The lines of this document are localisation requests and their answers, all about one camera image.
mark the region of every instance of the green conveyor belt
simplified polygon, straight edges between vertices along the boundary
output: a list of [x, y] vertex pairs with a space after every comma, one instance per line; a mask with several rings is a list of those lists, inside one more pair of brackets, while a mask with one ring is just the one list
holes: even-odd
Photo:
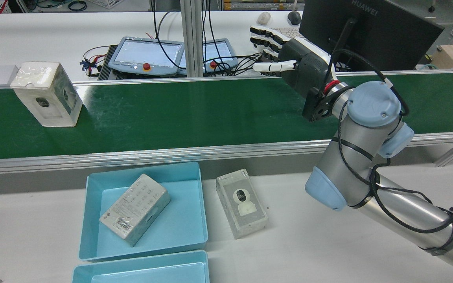
[[[359, 85], [376, 77], [342, 77]], [[453, 74], [391, 75], [416, 134], [453, 132]], [[79, 86], [76, 127], [42, 127], [0, 90], [0, 159], [325, 140], [335, 118], [309, 123], [282, 79]]]

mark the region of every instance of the white table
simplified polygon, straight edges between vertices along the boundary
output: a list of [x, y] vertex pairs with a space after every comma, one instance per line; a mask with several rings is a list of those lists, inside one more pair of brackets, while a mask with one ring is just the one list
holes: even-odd
[[[301, 166], [310, 169], [314, 163]], [[265, 166], [250, 164], [247, 169], [253, 172]], [[271, 166], [283, 167], [284, 162]], [[439, 206], [453, 206], [453, 164], [398, 165], [380, 173], [405, 188], [422, 190]], [[313, 200], [303, 189], [308, 176], [253, 176], [269, 224], [239, 240], [232, 236], [215, 180], [203, 181], [212, 283], [453, 282], [453, 267], [440, 259], [350, 208], [335, 212]], [[0, 279], [70, 281], [73, 268], [82, 264], [77, 253], [84, 195], [84, 189], [74, 187], [0, 195]]]
[[[287, 11], [271, 11], [271, 27], [289, 27]], [[157, 13], [157, 24], [163, 16]], [[256, 52], [249, 42], [249, 27], [259, 11], [213, 11], [214, 37], [228, 38], [237, 55]], [[206, 39], [212, 40], [209, 21]], [[20, 66], [26, 61], [58, 61], [73, 82], [91, 81], [79, 62], [92, 47], [118, 44], [124, 36], [155, 35], [153, 13], [54, 13], [0, 15], [0, 65]], [[183, 41], [180, 12], [169, 14], [160, 29], [160, 39]], [[89, 54], [103, 54], [106, 48]]]

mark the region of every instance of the barcode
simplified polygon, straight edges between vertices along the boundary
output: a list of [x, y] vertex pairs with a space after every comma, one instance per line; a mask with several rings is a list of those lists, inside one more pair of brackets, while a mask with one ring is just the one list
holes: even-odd
[[124, 230], [129, 231], [129, 228], [131, 227], [130, 224], [125, 222], [123, 219], [119, 218], [116, 223], [120, 225], [121, 228], [124, 228]]

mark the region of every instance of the blue plastic tray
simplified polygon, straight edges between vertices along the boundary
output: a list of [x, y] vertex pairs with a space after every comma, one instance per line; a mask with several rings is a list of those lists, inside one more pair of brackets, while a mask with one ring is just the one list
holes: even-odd
[[[167, 189], [171, 202], [131, 247], [100, 223], [99, 217], [143, 173]], [[202, 249], [207, 238], [198, 163], [159, 165], [88, 176], [79, 259], [104, 261]]]
[[207, 254], [192, 251], [77, 266], [73, 283], [209, 283]]

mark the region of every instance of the security camera box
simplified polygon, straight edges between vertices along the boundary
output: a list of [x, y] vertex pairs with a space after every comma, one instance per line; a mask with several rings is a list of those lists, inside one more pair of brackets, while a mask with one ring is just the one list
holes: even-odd
[[83, 102], [60, 63], [24, 62], [10, 87], [42, 126], [76, 126]]
[[235, 239], [263, 229], [268, 217], [246, 169], [216, 179], [216, 192]]
[[99, 221], [133, 247], [170, 201], [162, 185], [142, 174]]

